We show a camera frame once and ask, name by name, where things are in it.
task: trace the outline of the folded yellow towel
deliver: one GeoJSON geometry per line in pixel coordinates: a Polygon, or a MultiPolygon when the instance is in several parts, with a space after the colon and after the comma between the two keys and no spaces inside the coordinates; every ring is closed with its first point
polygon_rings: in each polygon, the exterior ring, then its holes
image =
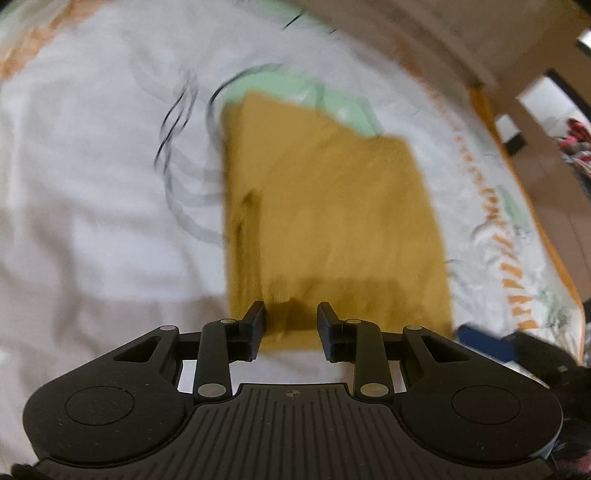
{"type": "Polygon", "coordinates": [[[259,93],[225,119],[230,307],[265,302],[263,349],[319,347],[321,301],[384,332],[450,335],[443,246],[403,140],[259,93]]]}

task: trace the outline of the brown wall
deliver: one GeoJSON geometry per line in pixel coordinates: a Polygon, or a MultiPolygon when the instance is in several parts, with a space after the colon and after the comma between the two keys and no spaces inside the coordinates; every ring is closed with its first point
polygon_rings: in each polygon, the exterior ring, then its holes
{"type": "Polygon", "coordinates": [[[591,59],[574,46],[589,25],[588,18],[572,12],[502,72],[499,88],[490,92],[495,113],[507,113],[527,142],[511,160],[583,300],[591,298],[591,202],[517,96],[554,68],[591,104],[591,59]]]}

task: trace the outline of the circular pad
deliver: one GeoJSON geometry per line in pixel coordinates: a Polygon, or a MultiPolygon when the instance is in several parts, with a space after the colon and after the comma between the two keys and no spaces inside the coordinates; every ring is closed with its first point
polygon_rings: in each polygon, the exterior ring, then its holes
{"type": "Polygon", "coordinates": [[[90,387],[73,394],[66,413],[82,425],[108,425],[124,418],[134,407],[134,398],[122,388],[90,387]]]}
{"type": "Polygon", "coordinates": [[[511,421],[521,408],[512,393],[487,385],[460,390],[453,396],[452,406],[466,420],[481,425],[500,425],[511,421]]]}

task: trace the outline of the black object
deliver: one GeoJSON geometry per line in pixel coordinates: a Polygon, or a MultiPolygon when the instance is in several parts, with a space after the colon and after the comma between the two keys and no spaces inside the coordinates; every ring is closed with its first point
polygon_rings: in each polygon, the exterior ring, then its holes
{"type": "Polygon", "coordinates": [[[543,479],[562,423],[537,382],[420,327],[317,312],[327,360],[355,384],[243,384],[228,363],[256,357],[261,302],[239,322],[180,335],[164,326],[41,387],[24,411],[33,479],[543,479]],[[177,391],[197,359],[192,394],[177,391]],[[388,361],[407,386],[395,393],[388,361]]]}
{"type": "Polygon", "coordinates": [[[552,455],[559,462],[574,462],[591,452],[591,369],[580,367],[566,351],[525,332],[495,338],[469,325],[457,330],[465,345],[497,360],[510,360],[546,383],[563,409],[564,423],[552,455]]]}

